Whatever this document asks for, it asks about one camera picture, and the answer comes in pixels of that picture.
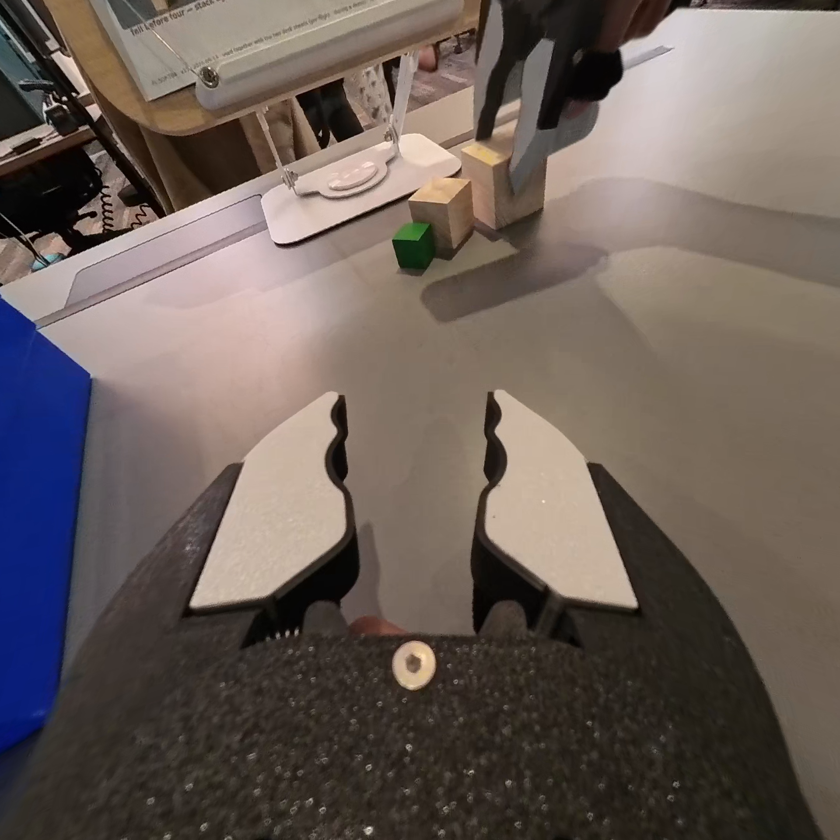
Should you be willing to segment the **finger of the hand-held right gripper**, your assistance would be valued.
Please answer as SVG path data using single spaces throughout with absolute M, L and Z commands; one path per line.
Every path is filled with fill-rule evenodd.
M 508 173 L 511 189 L 519 194 L 542 163 L 556 151 L 585 139 L 594 129 L 600 103 L 591 102 L 574 117 L 561 115 L 552 129 L 539 129 L 539 113 L 547 100 L 550 61 L 556 43 L 541 39 L 525 60 L 514 66 L 508 79 L 508 94 L 520 100 Z
M 476 41 L 474 131 L 477 141 L 493 133 L 505 87 L 520 60 L 526 13 L 519 1 L 482 2 Z

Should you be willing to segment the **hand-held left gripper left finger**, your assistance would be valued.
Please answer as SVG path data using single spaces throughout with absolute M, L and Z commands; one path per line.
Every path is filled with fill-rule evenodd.
M 360 571 L 343 395 L 326 392 L 247 454 L 191 597 L 191 612 L 276 605 L 296 590 L 341 600 Z

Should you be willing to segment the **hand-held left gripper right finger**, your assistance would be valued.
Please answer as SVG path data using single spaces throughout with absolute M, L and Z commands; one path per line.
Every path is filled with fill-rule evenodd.
M 638 599 L 590 466 L 557 427 L 504 390 L 488 393 L 486 485 L 470 569 L 485 606 L 548 602 L 635 613 Z

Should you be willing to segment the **wooden cube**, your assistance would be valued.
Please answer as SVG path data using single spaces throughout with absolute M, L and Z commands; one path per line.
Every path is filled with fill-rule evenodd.
M 436 256 L 452 259 L 474 232 L 472 184 L 461 177 L 434 178 L 408 198 L 415 223 L 430 224 Z
M 499 231 L 543 210 L 548 162 L 530 173 L 518 192 L 512 186 L 507 166 L 489 167 L 476 159 L 476 145 L 492 148 L 485 143 L 470 143 L 460 152 L 461 173 L 471 181 L 474 201 L 474 215 L 478 222 Z M 499 150 L 511 154 L 508 150 Z

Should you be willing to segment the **green cube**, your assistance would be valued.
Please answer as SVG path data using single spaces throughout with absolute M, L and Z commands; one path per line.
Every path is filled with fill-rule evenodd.
M 394 233 L 392 246 L 401 269 L 423 272 L 436 255 L 433 226 L 423 222 L 406 223 Z

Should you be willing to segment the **person's right hand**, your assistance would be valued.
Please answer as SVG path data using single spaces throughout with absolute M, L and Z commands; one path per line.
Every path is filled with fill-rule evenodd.
M 682 1 L 604 1 L 602 24 L 593 46 L 576 65 L 566 94 L 563 116 L 577 117 L 603 100 L 623 77 L 621 48 L 652 34 Z

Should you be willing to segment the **white document stand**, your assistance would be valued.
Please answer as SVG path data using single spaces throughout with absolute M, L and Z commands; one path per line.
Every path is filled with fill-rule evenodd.
M 357 151 L 299 174 L 278 164 L 282 186 L 261 198 L 270 236 L 277 245 L 294 245 L 402 199 L 436 176 L 459 170 L 455 157 L 436 143 L 410 134 L 403 140 L 407 103 L 417 71 L 419 49 L 401 54 L 392 110 L 383 140 L 369 135 Z

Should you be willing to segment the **blue plastic bin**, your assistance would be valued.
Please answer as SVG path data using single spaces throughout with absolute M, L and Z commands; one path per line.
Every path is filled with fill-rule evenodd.
M 91 376 L 1 302 L 1 751 L 56 700 Z

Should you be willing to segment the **printed instruction sheet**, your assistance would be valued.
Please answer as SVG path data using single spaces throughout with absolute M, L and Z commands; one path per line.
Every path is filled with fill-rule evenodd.
M 191 87 L 210 110 L 382 58 L 453 24 L 464 8 L 458 1 L 91 5 L 147 102 Z

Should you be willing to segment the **black office chair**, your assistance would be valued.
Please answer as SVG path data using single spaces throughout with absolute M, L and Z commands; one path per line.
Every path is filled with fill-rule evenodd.
M 22 243 L 60 236 L 73 256 L 100 245 L 112 232 L 84 234 L 80 210 L 100 196 L 102 173 L 82 149 L 66 150 L 1 178 L 1 238 Z

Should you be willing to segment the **black tripod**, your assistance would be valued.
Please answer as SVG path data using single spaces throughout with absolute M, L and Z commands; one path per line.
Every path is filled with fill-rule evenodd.
M 52 81 L 80 123 L 87 125 L 102 148 L 125 177 L 141 204 L 147 204 L 161 218 L 167 212 L 151 185 L 117 141 L 104 116 L 95 116 L 90 107 L 97 102 L 81 71 L 59 35 L 57 25 L 45 2 L 2 2 L 3 18 L 9 29 L 24 43 L 38 68 Z

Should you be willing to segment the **wooden desk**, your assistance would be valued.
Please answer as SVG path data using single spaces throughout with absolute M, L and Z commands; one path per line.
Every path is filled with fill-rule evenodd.
M 1 140 L 1 177 L 20 172 L 64 151 L 80 148 L 95 139 L 96 134 L 88 126 L 60 135 L 44 123 Z

